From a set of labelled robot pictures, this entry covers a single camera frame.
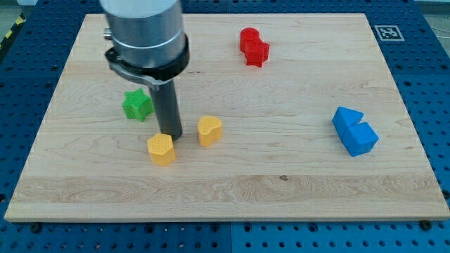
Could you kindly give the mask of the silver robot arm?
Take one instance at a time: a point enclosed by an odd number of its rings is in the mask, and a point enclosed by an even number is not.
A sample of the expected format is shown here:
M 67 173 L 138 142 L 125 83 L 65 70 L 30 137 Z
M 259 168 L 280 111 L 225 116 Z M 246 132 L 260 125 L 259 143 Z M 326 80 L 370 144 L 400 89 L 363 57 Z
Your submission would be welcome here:
M 122 78 L 148 87 L 159 130 L 177 140 L 182 125 L 174 78 L 190 60 L 180 0 L 100 0 L 112 42 L 109 68 Z

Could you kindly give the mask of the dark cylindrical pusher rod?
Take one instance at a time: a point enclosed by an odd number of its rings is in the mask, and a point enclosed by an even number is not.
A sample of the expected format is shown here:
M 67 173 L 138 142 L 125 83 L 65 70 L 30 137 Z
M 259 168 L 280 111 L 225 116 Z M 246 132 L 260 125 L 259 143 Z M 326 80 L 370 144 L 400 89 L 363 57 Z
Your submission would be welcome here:
M 183 131 L 174 81 L 154 86 L 149 91 L 160 132 L 178 140 Z

